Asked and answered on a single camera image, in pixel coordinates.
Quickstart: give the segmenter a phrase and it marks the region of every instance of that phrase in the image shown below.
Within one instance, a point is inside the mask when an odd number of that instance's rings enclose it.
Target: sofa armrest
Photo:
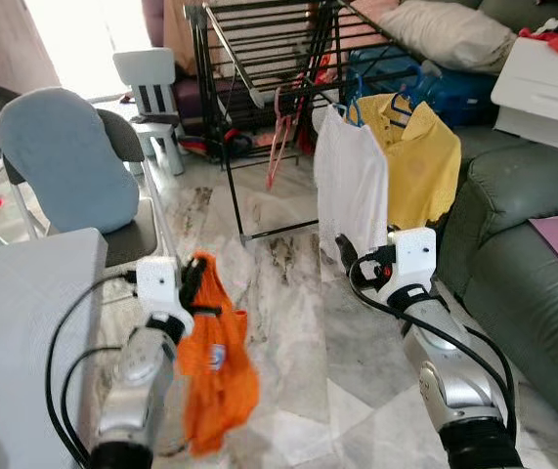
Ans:
[[[477,158],[467,177],[488,211],[481,243],[529,218],[558,215],[558,149],[504,149]]]
[[[499,149],[470,164],[448,219],[437,272],[463,297],[475,253],[493,235],[529,218],[558,215],[558,149]]]

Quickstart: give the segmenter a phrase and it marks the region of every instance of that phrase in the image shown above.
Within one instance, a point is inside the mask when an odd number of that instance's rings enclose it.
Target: white pillow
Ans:
[[[499,73],[517,37],[482,12],[449,2],[411,0],[379,24],[433,62],[475,72]]]

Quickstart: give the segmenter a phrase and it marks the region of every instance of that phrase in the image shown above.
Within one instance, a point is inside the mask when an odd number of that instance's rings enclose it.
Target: white shirt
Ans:
[[[328,105],[314,162],[320,248],[341,265],[335,238],[344,234],[359,256],[387,243],[387,160],[367,125],[344,122]]]

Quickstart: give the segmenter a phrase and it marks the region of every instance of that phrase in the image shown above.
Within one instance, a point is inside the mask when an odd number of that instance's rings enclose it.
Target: robotic hand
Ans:
[[[204,261],[194,261],[179,272],[177,262],[167,257],[138,263],[138,298],[149,320],[131,333],[121,351],[98,422],[90,469],[150,468],[176,347],[193,331],[187,309],[204,269]]]
[[[435,242],[435,232],[427,228],[392,232],[387,246],[357,259],[350,241],[343,235],[337,238],[355,293],[370,306],[404,321],[405,353],[419,375],[420,394],[451,469],[521,468],[515,450],[510,372],[505,365],[504,385],[481,358],[488,345],[502,360],[504,355],[489,338],[463,326],[428,294],[436,264]],[[365,261],[377,264],[374,278],[362,273]],[[361,292],[366,288],[377,290],[378,301]]]

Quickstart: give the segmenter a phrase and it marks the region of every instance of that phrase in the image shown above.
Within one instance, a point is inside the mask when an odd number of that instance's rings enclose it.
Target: yellow shirt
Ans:
[[[391,109],[395,95],[358,100],[362,118],[374,134],[389,167],[388,224],[406,230],[437,221],[454,202],[461,164],[461,143],[426,103],[411,117]],[[396,106],[408,109],[398,97]],[[357,113],[351,108],[351,117]],[[406,128],[390,120],[403,122]]]

